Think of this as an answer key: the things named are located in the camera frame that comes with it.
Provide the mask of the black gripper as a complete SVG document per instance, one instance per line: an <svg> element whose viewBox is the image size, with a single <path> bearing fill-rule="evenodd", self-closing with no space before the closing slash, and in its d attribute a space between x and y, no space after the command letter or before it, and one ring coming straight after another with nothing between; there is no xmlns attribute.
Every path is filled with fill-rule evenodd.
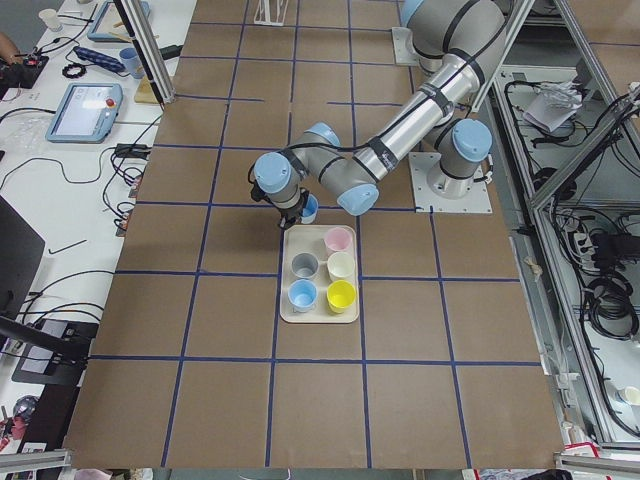
<svg viewBox="0 0 640 480"><path fill-rule="evenodd" d="M281 212L278 222L280 229L287 229L288 224L301 221L303 207L310 192L304 187L292 187L277 193L268 193L267 199Z"/></svg>

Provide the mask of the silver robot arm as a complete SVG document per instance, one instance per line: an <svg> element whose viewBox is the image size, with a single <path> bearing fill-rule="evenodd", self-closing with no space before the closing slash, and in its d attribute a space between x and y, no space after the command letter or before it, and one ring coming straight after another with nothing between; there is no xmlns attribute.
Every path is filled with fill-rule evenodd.
<svg viewBox="0 0 640 480"><path fill-rule="evenodd" d="M364 214L379 197L378 183L430 132L445 141L442 171L451 179L472 177L487 156L491 135L479 122L445 125L455 105L496 71L505 50L502 11L492 1L407 1L401 23L411 32L420 63L437 60L440 66L378 134L345 148L329 125L318 122L285 148L261 155L248 172L252 199L279 211L281 229L302 219L309 192L301 183L307 177L350 215Z"/></svg>

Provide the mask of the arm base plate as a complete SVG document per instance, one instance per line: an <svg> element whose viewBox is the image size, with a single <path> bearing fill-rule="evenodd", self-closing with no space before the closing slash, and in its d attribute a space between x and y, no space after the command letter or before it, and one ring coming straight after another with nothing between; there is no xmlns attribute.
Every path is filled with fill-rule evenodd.
<svg viewBox="0 0 640 480"><path fill-rule="evenodd" d="M413 32L406 27L391 29L395 63L399 66L419 66L420 56L413 45Z"/></svg>
<svg viewBox="0 0 640 480"><path fill-rule="evenodd" d="M491 214L486 174L480 164L474 176L454 179L441 168L436 152L409 154L415 210L419 213Z"/></svg>

